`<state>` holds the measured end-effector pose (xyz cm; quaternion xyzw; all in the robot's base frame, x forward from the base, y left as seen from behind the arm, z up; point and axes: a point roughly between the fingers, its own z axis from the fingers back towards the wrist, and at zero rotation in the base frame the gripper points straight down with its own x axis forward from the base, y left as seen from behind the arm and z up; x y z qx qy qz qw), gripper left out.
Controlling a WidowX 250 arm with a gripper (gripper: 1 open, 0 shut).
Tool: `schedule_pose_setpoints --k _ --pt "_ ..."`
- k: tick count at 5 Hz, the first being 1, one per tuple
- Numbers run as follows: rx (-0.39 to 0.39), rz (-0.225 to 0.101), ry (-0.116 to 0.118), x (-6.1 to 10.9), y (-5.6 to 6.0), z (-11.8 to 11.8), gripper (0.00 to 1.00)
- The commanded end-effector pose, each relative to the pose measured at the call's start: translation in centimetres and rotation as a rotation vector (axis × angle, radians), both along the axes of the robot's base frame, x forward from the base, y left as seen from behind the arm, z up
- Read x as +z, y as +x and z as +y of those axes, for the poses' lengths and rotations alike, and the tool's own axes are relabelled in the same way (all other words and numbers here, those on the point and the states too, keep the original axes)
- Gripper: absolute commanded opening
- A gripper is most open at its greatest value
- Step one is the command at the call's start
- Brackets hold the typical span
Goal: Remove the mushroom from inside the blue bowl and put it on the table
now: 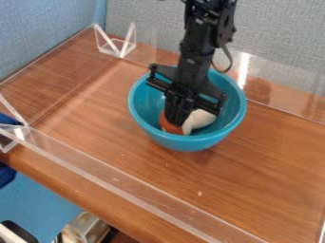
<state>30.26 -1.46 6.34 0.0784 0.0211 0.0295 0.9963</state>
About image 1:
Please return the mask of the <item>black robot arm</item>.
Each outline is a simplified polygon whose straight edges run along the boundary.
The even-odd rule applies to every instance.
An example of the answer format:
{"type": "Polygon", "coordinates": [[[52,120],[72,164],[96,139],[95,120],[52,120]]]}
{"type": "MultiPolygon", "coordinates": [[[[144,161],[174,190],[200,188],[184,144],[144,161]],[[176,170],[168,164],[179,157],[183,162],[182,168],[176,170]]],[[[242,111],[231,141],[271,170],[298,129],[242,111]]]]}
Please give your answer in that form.
{"type": "Polygon", "coordinates": [[[236,32],[234,16],[238,0],[182,0],[184,10],[184,38],[179,45],[176,66],[151,64],[147,84],[164,95],[164,118],[182,126],[195,109],[218,115],[226,94],[212,84],[208,71],[212,67],[226,73],[231,66],[219,70],[212,63],[214,51],[220,48],[232,61],[226,45],[236,32]]]}

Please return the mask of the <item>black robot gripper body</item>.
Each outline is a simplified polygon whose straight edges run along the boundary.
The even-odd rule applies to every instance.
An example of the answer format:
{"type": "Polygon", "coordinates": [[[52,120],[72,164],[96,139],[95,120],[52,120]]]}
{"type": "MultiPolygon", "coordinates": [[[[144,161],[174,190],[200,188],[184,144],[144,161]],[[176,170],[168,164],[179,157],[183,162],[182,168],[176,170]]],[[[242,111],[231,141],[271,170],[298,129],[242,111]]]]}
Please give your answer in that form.
{"type": "Polygon", "coordinates": [[[182,98],[196,95],[195,109],[216,115],[227,96],[208,78],[212,55],[214,48],[203,50],[182,47],[178,65],[151,64],[145,83],[163,95],[167,91],[174,91],[182,98]]]}

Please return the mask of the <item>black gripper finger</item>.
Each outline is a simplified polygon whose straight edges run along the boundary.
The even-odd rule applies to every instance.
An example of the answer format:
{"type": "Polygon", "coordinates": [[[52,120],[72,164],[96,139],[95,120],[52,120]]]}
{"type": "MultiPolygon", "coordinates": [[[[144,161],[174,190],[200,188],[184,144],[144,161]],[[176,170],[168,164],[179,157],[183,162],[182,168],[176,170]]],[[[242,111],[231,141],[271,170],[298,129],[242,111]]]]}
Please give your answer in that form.
{"type": "Polygon", "coordinates": [[[182,98],[182,122],[186,122],[191,111],[195,109],[196,95],[182,98]]]}
{"type": "Polygon", "coordinates": [[[182,124],[182,97],[174,92],[164,93],[164,117],[172,124],[182,124]]]}

